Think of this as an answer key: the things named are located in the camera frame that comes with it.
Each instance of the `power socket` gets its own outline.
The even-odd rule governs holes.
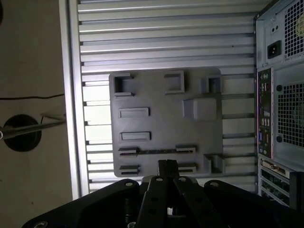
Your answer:
[[[275,42],[267,47],[268,59],[279,56],[280,54],[282,54],[282,41],[281,40],[278,40],[277,42]]]

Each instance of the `fan grille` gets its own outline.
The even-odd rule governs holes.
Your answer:
[[[287,85],[278,96],[278,133],[283,142],[304,147],[304,84]]]
[[[285,56],[301,54],[304,43],[304,0],[285,12]]]

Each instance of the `white wall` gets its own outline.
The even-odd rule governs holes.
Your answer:
[[[0,97],[63,93],[58,0],[2,0]],[[0,126],[16,114],[40,120],[64,112],[64,98],[0,101]],[[44,130],[39,146],[19,153],[0,142],[0,227],[29,219],[72,200],[67,130]]]

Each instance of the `black mount arm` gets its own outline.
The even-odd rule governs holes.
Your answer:
[[[299,228],[302,214],[218,180],[180,177],[175,160],[141,185],[125,179],[27,222],[24,228]]]

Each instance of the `black cable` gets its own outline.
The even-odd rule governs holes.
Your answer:
[[[0,101],[13,101],[13,100],[28,100],[28,99],[52,99],[55,97],[64,96],[65,94],[57,94],[53,96],[25,96],[25,97],[0,97]]]

